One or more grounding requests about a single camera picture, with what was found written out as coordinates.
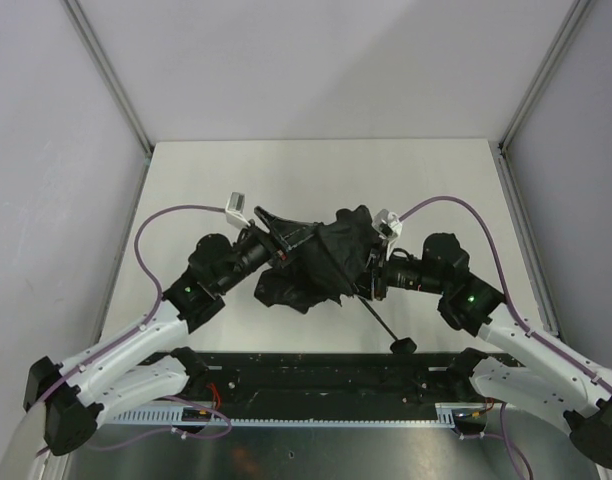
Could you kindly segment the black folding umbrella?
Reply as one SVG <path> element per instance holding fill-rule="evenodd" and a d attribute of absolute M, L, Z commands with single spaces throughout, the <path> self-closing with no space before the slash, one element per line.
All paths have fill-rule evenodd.
<path fill-rule="evenodd" d="M 254 296 L 267 307 L 282 305 L 306 314 L 325 301 L 341 302 L 343 296 L 357 297 L 364 308 L 392 338 L 394 354 L 414 353 L 416 343 L 400 338 L 363 297 L 363 277 L 373 245 L 388 244 L 388 260 L 395 243 L 382 239 L 372 227 L 373 217 L 365 205 L 340 209 L 330 224 L 316 222 L 315 236 L 297 249 L 284 269 L 270 268 L 257 282 Z"/>

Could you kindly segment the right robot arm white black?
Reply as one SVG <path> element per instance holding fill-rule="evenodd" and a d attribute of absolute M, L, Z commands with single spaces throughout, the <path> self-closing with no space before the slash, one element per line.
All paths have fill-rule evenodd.
<path fill-rule="evenodd" d="M 371 300 L 385 299 L 391 288 L 438 295 L 437 310 L 452 329 L 520 364 L 506 367 L 488 354 L 463 351 L 455 369 L 473 390 L 553 425 L 586 458 L 612 470 L 612 369 L 522 318 L 507 295 L 470 271 L 469 261 L 454 235 L 436 233 L 424 241 L 420 258 L 374 248 L 357 286 Z"/>

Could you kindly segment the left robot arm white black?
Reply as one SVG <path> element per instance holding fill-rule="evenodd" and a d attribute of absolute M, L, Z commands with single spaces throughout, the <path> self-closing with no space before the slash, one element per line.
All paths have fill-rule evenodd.
<path fill-rule="evenodd" d="M 315 237 L 318 224 L 286 220 L 261 207 L 260 225 L 239 207 L 222 209 L 239 231 L 236 241 L 208 234 L 186 270 L 168 288 L 153 282 L 150 310 L 109 339 L 61 362 L 49 357 L 29 369 L 23 407 L 45 408 L 46 451 L 63 456 L 84 445 L 106 420 L 151 400 L 175 396 L 207 368 L 184 341 L 225 306 L 225 295 L 269 264 L 282 269 Z"/>

